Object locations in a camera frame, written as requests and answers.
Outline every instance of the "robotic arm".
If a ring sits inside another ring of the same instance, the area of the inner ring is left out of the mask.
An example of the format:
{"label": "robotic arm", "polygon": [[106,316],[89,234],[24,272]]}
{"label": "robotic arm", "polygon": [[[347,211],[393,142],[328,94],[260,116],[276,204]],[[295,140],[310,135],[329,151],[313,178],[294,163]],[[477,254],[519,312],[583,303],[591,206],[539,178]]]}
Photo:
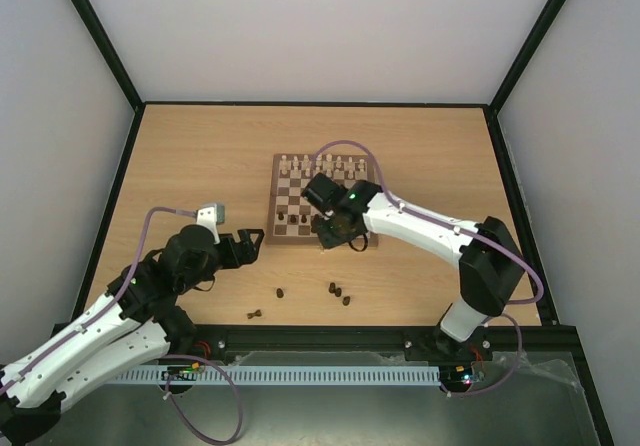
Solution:
{"label": "robotic arm", "polygon": [[489,317],[500,316],[523,275],[522,268],[501,253],[459,233],[458,228],[464,228],[484,235],[519,255],[506,226],[496,218],[474,223],[402,203],[453,226],[445,229],[403,213],[389,202],[377,184],[360,180],[347,190],[322,173],[314,176],[302,196],[321,213],[313,218],[311,226],[326,249],[369,232],[386,234],[425,249],[459,270],[461,298],[449,307],[438,324],[438,332],[444,336],[436,338],[436,343],[443,352],[469,339]]}
{"label": "robotic arm", "polygon": [[[218,234],[217,224],[223,221],[220,204],[199,210],[196,224],[184,227],[164,249],[151,251],[138,263],[117,303],[111,304],[129,267],[82,316],[0,370],[2,434],[13,444],[32,441],[111,378],[169,352],[186,353],[196,328],[176,306],[178,296],[201,282],[215,281],[221,269],[253,263],[264,238],[261,229],[242,229],[236,242],[231,234]],[[86,326],[97,315],[99,319]]]}

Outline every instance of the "wooden table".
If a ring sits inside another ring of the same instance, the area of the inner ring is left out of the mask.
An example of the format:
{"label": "wooden table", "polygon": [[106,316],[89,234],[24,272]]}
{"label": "wooden table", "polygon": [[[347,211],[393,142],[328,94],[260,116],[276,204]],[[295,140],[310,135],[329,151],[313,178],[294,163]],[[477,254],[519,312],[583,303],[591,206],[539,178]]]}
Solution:
{"label": "wooden table", "polygon": [[[149,105],[87,304],[132,261],[151,207],[195,210],[220,201],[227,216],[221,232],[266,229],[273,154],[314,151],[336,139],[368,146],[389,187],[407,201],[457,218],[496,216],[515,237],[481,109]],[[145,251],[163,247],[188,222],[156,215]],[[255,264],[216,277],[212,291],[179,299],[195,323],[434,325],[459,296],[456,270],[387,236],[362,254],[264,244]],[[349,306],[328,293],[331,281],[351,296]],[[523,279],[514,297],[531,294]],[[262,317],[248,320],[256,309]],[[540,324],[534,305],[508,310],[523,325]]]}

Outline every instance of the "white cable tray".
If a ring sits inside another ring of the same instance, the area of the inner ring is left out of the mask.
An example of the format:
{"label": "white cable tray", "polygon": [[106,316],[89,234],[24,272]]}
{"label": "white cable tray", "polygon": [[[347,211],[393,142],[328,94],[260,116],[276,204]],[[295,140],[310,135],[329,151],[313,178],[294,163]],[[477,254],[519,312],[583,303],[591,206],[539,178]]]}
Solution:
{"label": "white cable tray", "polygon": [[[171,366],[138,366],[108,384],[164,384]],[[223,366],[239,386],[439,386],[439,369],[433,366]],[[171,384],[227,385],[212,368],[183,374]]]}

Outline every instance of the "purple cable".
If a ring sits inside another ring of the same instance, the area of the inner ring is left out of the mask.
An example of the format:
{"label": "purple cable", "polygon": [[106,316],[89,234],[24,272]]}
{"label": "purple cable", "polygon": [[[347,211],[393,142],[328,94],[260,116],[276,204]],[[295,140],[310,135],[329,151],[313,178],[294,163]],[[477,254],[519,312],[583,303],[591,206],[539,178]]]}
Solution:
{"label": "purple cable", "polygon": [[[438,218],[434,218],[432,216],[429,216],[427,214],[421,213],[420,211],[416,211],[414,209],[411,209],[410,207],[402,207],[400,206],[400,201],[398,201],[396,198],[393,197],[393,195],[391,194],[391,191],[389,191],[389,189],[387,188],[386,183],[384,182],[384,177],[382,176],[382,169],[380,168],[380,164],[378,163],[378,160],[376,159],[376,157],[373,155],[373,153],[371,151],[369,151],[369,149],[367,149],[365,146],[363,146],[362,144],[358,143],[357,141],[351,141],[348,139],[341,139],[338,141],[331,141],[330,143],[325,144],[322,148],[320,148],[314,155],[313,155],[313,162],[315,163],[316,158],[324,151],[326,151],[329,148],[332,148],[333,146],[336,146],[338,144],[348,144],[350,146],[355,146],[356,148],[361,149],[362,151],[364,151],[365,153],[367,153],[367,155],[371,158],[371,160],[373,161],[373,165],[376,169],[376,173],[378,174],[378,181],[380,181],[380,186],[382,187],[382,192],[384,193],[385,197],[387,198],[387,200],[394,205],[396,208],[398,209],[402,209],[403,212],[410,214],[411,216],[415,216],[416,218],[422,219],[424,221],[428,221],[430,223],[436,224],[442,228],[445,229],[449,229],[449,230],[454,230],[456,227],[459,228],[459,226],[450,224],[446,221],[442,221],[441,219]],[[538,276],[538,273],[535,272],[535,270],[529,266],[526,261],[524,261],[522,258],[520,258],[517,254],[512,253],[511,251],[509,251],[507,248],[505,248],[504,246],[502,246],[501,244],[496,243],[495,241],[482,236],[481,234],[478,233],[474,233],[473,231],[469,231],[468,229],[464,229],[464,228],[459,228],[460,229],[460,233],[464,234],[465,236],[469,236],[472,239],[476,239],[484,244],[486,244],[487,246],[495,249],[496,251],[499,251],[500,253],[504,254],[507,258],[509,258],[511,261],[513,261],[514,263],[516,263],[518,266],[520,266],[522,269],[524,269],[527,274],[531,277],[531,279],[533,279],[533,282],[536,285],[536,294],[533,296],[533,298],[529,298],[529,299],[512,299],[511,301],[509,301],[507,304],[531,304],[531,303],[537,303],[540,298],[542,298],[542,295],[544,294],[544,285],[542,284],[542,280],[540,279],[540,276]]]}
{"label": "purple cable", "polygon": [[467,391],[465,393],[452,393],[451,391],[449,391],[446,388],[446,386],[444,384],[441,384],[440,388],[445,393],[447,393],[447,395],[451,395],[451,396],[453,396],[455,398],[466,398],[467,396],[478,396],[480,394],[488,393],[490,391],[495,390],[499,386],[503,385],[504,382],[507,379],[509,379],[513,375],[513,373],[515,373],[516,369],[518,369],[518,365],[520,364],[520,356],[522,356],[522,331],[520,331],[520,325],[515,320],[515,318],[513,318],[510,315],[508,315],[507,313],[502,313],[502,316],[507,318],[509,321],[511,321],[513,323],[513,326],[516,328],[516,335],[518,336],[518,349],[516,349],[516,357],[513,360],[513,364],[509,368],[509,371],[507,371],[507,373],[502,378],[500,378],[498,381],[496,381],[491,386],[488,386],[488,387],[483,388],[483,389],[479,389],[477,391]]}
{"label": "purple cable", "polygon": [[200,441],[203,441],[207,444],[213,444],[215,446],[223,446],[225,444],[231,444],[235,440],[237,440],[238,436],[240,435],[240,430],[242,429],[242,419],[244,417],[244,406],[242,404],[242,398],[240,397],[240,391],[238,390],[238,387],[235,385],[233,380],[229,377],[229,375],[217,364],[214,364],[208,359],[198,358],[197,356],[188,356],[188,355],[182,355],[182,354],[167,354],[164,357],[164,359],[180,359],[180,360],[197,361],[199,363],[204,363],[207,366],[210,366],[216,371],[218,371],[222,375],[222,377],[227,380],[227,382],[229,383],[229,386],[231,386],[231,389],[233,390],[233,394],[236,396],[236,404],[238,405],[238,425],[236,426],[236,430],[231,435],[231,437],[229,439],[225,439],[224,441],[220,441],[218,439],[213,439],[213,438],[210,438],[209,436],[205,436],[200,431],[198,431],[196,427],[193,424],[191,424],[191,422],[187,419],[187,417],[184,415],[184,413],[180,409],[180,406],[178,406],[178,403],[176,403],[176,400],[173,399],[173,395],[169,391],[169,386],[171,385],[171,379],[173,376],[169,376],[167,378],[167,382],[164,384],[164,392],[167,395],[166,397],[169,398],[169,400],[171,401],[171,404],[173,404],[174,408],[176,408],[176,411],[178,412],[178,415],[180,416],[180,420],[182,421],[182,423]]}
{"label": "purple cable", "polygon": [[[116,295],[109,302],[109,304],[107,304],[103,309],[98,311],[92,318],[87,320],[85,323],[82,323],[82,327],[83,328],[85,328],[85,329],[88,328],[89,326],[94,324],[96,321],[98,321],[100,318],[102,318],[105,314],[107,314],[107,312],[115,304],[117,304],[117,302],[120,300],[120,298],[122,298],[122,295],[127,291],[127,288],[129,288],[129,285],[131,284],[131,280],[133,279],[133,276],[136,273],[136,268],[138,267],[138,262],[140,261],[140,257],[142,256],[142,249],[144,248],[144,241],[147,238],[147,233],[149,231],[149,224],[151,223],[151,216],[153,216],[154,213],[158,213],[158,212],[173,213],[173,214],[177,214],[179,216],[188,216],[190,218],[195,218],[196,217],[196,213],[194,213],[192,211],[184,211],[182,209],[165,208],[163,206],[157,206],[155,208],[151,208],[149,210],[149,212],[147,213],[147,216],[144,218],[144,224],[142,225],[142,232],[140,233],[140,240],[138,242],[138,249],[136,250],[136,254],[133,257],[133,263],[131,264],[131,268],[129,268],[129,272],[127,273],[127,276],[125,277],[124,282],[122,283],[123,287],[120,288],[120,290],[116,293]],[[63,337],[63,338],[59,339],[58,341],[56,341],[55,343],[53,343],[51,346],[49,346],[47,349],[45,349],[42,353],[40,353],[33,361],[31,361],[29,364],[27,364],[20,371],[20,373],[19,373],[20,376],[24,377],[27,373],[31,372],[33,370],[33,368],[35,368],[38,364],[40,364],[47,356],[49,356],[56,349],[58,349],[60,346],[62,346],[63,344],[65,344],[67,341],[69,341],[70,339],[74,338],[78,334],[80,334],[78,331],[72,331],[69,334],[67,334],[65,337]],[[7,382],[7,384],[5,384],[2,388],[0,388],[0,396],[2,396],[4,393],[6,393],[7,390],[9,390],[9,388],[11,388],[14,384],[16,384],[16,382],[14,380],[10,380],[9,382]]]}

